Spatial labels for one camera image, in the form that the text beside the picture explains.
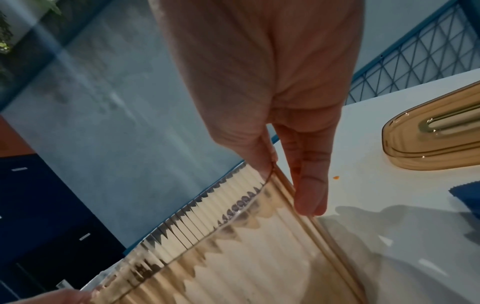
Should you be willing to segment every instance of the white table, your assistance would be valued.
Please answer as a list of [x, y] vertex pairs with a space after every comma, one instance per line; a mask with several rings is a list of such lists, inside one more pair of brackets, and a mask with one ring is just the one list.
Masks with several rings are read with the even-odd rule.
[[[480, 69], [343, 108], [320, 221], [372, 303], [480, 303], [480, 220], [448, 192], [480, 180], [480, 166], [400, 169], [381, 143], [382, 127], [395, 115], [478, 80]], [[288, 173], [281, 143], [275, 147]]]

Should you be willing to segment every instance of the palm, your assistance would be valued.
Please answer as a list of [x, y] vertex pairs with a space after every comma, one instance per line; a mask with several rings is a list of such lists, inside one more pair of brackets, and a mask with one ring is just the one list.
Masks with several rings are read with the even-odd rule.
[[362, 32], [360, 0], [150, 0], [213, 139], [259, 171], [266, 123], [285, 150], [303, 214], [326, 208], [335, 127]]

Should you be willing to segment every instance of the orange surface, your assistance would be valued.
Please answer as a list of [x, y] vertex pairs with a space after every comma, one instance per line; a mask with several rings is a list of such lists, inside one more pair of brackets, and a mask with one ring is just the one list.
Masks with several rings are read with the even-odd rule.
[[35, 151], [0, 116], [0, 157], [35, 154]]

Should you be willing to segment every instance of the wire grid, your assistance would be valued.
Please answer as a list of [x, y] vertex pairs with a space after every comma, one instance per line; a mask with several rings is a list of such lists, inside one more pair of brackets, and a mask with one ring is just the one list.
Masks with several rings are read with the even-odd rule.
[[350, 86], [346, 105], [480, 68], [480, 40], [459, 4], [419, 30]]

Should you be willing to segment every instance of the transparent brown tray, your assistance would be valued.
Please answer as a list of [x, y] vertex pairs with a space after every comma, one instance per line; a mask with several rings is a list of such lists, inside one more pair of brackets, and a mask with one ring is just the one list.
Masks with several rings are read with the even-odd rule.
[[441, 170], [480, 164], [480, 82], [409, 109], [382, 130], [396, 166]]
[[295, 213], [275, 166], [241, 164], [146, 237], [92, 304], [366, 303], [320, 224]]

